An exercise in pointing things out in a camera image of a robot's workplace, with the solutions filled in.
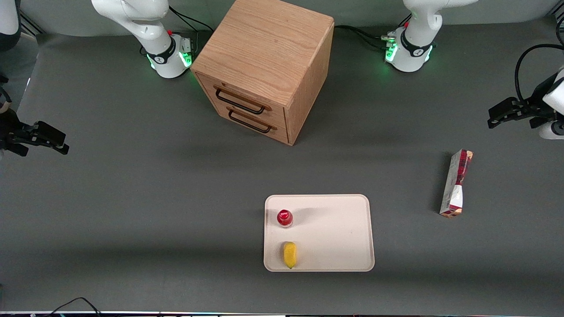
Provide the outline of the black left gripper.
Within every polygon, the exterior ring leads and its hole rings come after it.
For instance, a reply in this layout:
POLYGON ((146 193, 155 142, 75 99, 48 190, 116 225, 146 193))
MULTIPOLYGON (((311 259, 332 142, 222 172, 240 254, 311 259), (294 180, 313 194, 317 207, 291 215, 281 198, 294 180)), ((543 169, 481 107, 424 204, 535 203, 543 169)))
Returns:
POLYGON ((517 98, 506 98, 491 107, 488 110, 488 128, 493 129, 504 122, 518 121, 529 117, 532 117, 529 120, 531 129, 537 129, 543 124, 550 123, 551 120, 562 120, 563 115, 542 100, 556 82, 556 78, 557 74, 552 74, 538 84, 531 96, 525 100, 526 107, 517 98))

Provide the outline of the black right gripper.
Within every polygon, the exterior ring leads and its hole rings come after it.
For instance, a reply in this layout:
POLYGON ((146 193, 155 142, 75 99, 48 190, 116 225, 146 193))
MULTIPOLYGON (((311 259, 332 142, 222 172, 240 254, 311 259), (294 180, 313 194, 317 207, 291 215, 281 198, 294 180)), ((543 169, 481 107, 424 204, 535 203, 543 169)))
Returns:
POLYGON ((23 139, 26 144, 31 144, 32 139, 33 145, 51 148, 63 155, 67 155, 69 151, 68 144, 65 144, 65 133, 44 121, 37 121, 34 125, 25 124, 19 120, 15 111, 7 110, 0 114, 0 148, 26 157, 28 147, 21 143, 12 143, 14 136, 23 139))

